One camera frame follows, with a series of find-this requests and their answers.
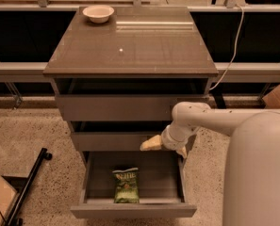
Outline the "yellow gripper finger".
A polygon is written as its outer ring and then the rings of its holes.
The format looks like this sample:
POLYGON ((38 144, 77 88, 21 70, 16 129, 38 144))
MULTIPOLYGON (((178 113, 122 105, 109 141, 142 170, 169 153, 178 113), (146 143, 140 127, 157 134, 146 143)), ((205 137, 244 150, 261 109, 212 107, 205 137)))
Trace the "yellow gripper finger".
POLYGON ((158 151, 161 149, 162 141, 161 135, 156 135, 144 141, 140 145, 142 151, 158 151))
POLYGON ((185 147, 183 147, 182 149, 179 149, 176 151, 178 154, 180 154, 183 158, 186 158, 188 156, 187 150, 185 147))

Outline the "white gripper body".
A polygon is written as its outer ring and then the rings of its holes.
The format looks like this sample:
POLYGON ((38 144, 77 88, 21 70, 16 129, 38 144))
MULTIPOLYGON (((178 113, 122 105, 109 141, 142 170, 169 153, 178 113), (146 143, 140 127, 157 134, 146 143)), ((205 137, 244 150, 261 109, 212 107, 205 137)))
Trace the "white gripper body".
POLYGON ((178 125, 168 125, 161 133, 162 144, 173 151, 182 149, 188 143, 189 137, 189 130, 178 125))

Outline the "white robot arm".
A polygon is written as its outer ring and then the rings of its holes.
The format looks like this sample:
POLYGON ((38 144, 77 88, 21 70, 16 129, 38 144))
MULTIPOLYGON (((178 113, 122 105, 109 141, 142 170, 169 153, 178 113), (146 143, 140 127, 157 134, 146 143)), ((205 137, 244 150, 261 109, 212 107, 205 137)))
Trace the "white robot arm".
POLYGON ((181 102, 173 107, 172 119, 140 148, 185 155, 189 138, 201 127, 229 136, 222 226, 280 226, 280 109, 213 109, 181 102))

